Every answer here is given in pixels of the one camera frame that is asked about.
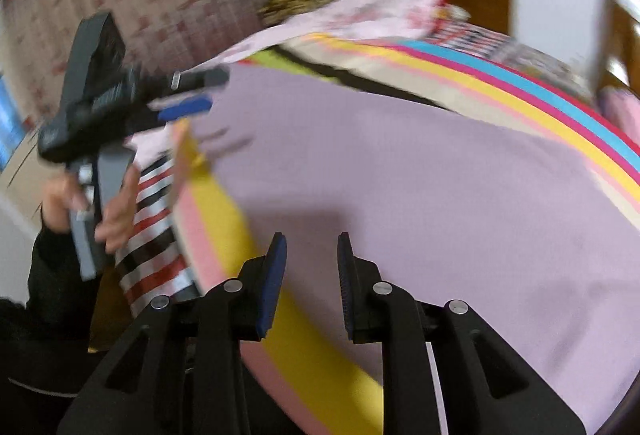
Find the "black sleeve forearm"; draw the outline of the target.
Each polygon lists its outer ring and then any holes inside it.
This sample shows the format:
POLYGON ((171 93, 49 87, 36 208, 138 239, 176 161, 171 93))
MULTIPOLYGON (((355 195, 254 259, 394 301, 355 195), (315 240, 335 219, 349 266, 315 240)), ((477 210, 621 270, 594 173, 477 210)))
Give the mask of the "black sleeve forearm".
POLYGON ((132 320, 111 273, 82 280, 73 237, 43 226, 25 304, 1 299, 1 432, 54 434, 132 320))

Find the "person's left hand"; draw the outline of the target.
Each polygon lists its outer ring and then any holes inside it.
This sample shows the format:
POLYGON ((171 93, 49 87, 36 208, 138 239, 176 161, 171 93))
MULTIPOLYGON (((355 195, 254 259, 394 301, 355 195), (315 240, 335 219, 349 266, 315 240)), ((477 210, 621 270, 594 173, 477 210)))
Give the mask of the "person's left hand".
MULTIPOLYGON (((118 195, 103 207, 102 221, 96 226, 94 239, 104 245, 107 254, 114 254, 134 234, 139 179, 137 166, 131 164, 118 195)), ((85 193, 73 174, 55 175, 44 185, 42 223, 54 233, 68 233, 70 212, 80 212, 88 207, 85 193)))

